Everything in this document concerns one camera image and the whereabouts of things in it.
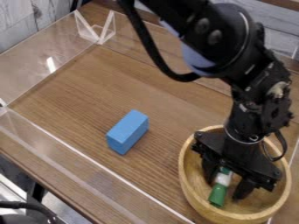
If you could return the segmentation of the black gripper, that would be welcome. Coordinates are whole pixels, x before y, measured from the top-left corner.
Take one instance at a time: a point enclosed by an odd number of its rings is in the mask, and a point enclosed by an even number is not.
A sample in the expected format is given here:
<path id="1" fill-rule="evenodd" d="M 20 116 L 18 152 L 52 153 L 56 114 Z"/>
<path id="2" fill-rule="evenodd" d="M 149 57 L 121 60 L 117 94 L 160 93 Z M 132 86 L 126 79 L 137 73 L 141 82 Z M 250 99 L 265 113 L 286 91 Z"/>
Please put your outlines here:
<path id="1" fill-rule="evenodd" d="M 273 157 L 265 140 L 241 143 L 229 137 L 225 130 L 197 130 L 192 136 L 190 148 L 200 154 L 202 177 L 208 184 L 216 178 L 220 167 L 226 167 L 241 177 L 232 195 L 233 200 L 242 200 L 258 187 L 273 191 L 282 176 L 274 162 L 284 154 Z"/>

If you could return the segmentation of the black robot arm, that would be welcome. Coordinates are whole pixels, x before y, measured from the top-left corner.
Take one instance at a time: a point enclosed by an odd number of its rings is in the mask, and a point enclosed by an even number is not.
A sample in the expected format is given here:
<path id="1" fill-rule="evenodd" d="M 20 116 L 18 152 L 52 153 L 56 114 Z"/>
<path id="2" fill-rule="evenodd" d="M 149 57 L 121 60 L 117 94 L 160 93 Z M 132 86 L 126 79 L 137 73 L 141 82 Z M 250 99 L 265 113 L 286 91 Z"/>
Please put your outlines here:
<path id="1" fill-rule="evenodd" d="M 140 1 L 181 42 L 188 73 L 165 64 L 152 35 L 136 11 Z M 282 173 L 281 156 L 268 153 L 264 139 L 274 135 L 286 146 L 280 129 L 289 125 L 290 74 L 265 47 L 264 26 L 233 3 L 210 0 L 116 0 L 134 28 L 144 49 L 160 71 L 173 80 L 217 78 L 230 86 L 232 108 L 220 133 L 193 133 L 192 149 L 200 154 L 205 181 L 222 167 L 241 180 L 232 199 L 242 200 L 256 188 L 270 191 Z"/>

